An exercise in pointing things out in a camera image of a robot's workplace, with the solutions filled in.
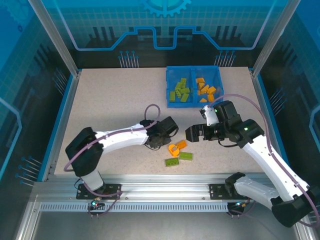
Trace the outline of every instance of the blue enclosure wall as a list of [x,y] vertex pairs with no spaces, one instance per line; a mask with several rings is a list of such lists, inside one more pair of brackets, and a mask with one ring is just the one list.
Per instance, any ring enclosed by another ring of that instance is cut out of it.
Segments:
[[287,4],[287,0],[43,2],[79,68],[252,67]]
[[2,1],[0,16],[0,239],[5,240],[14,239],[37,177],[31,168],[37,167],[22,157],[42,162],[70,73],[27,1]]
[[320,5],[302,0],[262,68],[290,166],[320,185]]

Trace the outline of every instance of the beige work surface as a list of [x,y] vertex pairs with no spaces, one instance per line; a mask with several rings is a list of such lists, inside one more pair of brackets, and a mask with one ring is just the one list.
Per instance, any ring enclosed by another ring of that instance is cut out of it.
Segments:
[[[258,103],[247,67],[221,67],[225,94],[241,94]],[[185,139],[185,130],[205,120],[199,108],[167,108],[165,68],[83,69],[64,134],[55,168],[56,175],[64,172],[68,162],[66,146],[86,127],[94,131],[112,131],[135,125],[144,119],[145,108],[157,104],[160,120],[171,116],[179,126],[172,143]],[[254,119],[263,126],[258,111],[240,98],[233,101],[242,120]],[[154,119],[157,110],[150,108],[147,118]],[[129,146],[103,155],[98,164],[101,174],[208,174],[262,172],[260,166],[239,147],[225,148],[217,141],[187,143],[184,152],[193,153],[193,160],[180,160],[178,166],[165,167],[171,158],[167,146],[150,150],[144,145]]]

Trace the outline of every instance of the green lego brick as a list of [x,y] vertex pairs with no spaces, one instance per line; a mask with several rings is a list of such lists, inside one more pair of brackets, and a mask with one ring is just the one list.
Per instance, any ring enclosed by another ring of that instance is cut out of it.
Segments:
[[181,93],[180,93],[180,91],[179,91],[179,89],[177,89],[177,90],[175,90],[175,94],[176,94],[176,96],[180,99],[181,98]]
[[179,90],[179,92],[181,93],[181,94],[188,94],[188,93],[190,93],[190,89],[187,87],[187,88],[181,88],[180,90]]
[[189,94],[188,93],[184,93],[181,97],[180,102],[185,103],[188,100]]
[[177,157],[169,158],[169,159],[166,159],[164,161],[165,161],[165,166],[166,167],[172,167],[172,166],[179,165],[179,159]]
[[190,152],[180,152],[179,159],[181,160],[192,160],[193,154]]
[[178,82],[178,83],[175,85],[174,90],[180,89],[180,88],[181,88],[181,85],[182,85],[182,82]]
[[176,101],[176,93],[174,91],[170,92],[169,100],[170,100],[170,103],[174,103]]

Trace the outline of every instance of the gear icon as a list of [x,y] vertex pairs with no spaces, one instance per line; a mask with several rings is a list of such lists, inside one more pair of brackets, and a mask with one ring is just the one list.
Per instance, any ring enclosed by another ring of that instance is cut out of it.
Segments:
[[186,5],[190,4],[191,0],[142,0],[141,3],[150,14],[166,18],[168,15],[173,17],[174,14],[180,14],[181,10],[187,9]]
[[10,16],[18,23],[22,24],[28,18],[29,4],[27,0],[1,0],[0,6],[6,7]]

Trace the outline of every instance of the blue tray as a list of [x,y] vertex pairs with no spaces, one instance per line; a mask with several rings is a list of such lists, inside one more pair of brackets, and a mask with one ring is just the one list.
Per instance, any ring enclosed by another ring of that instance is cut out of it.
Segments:
[[[170,92],[175,91],[175,87],[182,78],[186,79],[186,88],[190,88],[187,102],[180,102],[175,96],[175,102],[170,102]],[[205,84],[215,87],[214,99],[224,94],[220,71],[218,66],[167,66],[166,67],[166,99],[168,108],[202,108],[210,102],[199,102],[202,98],[207,99],[207,94],[198,95],[197,78],[204,78]]]

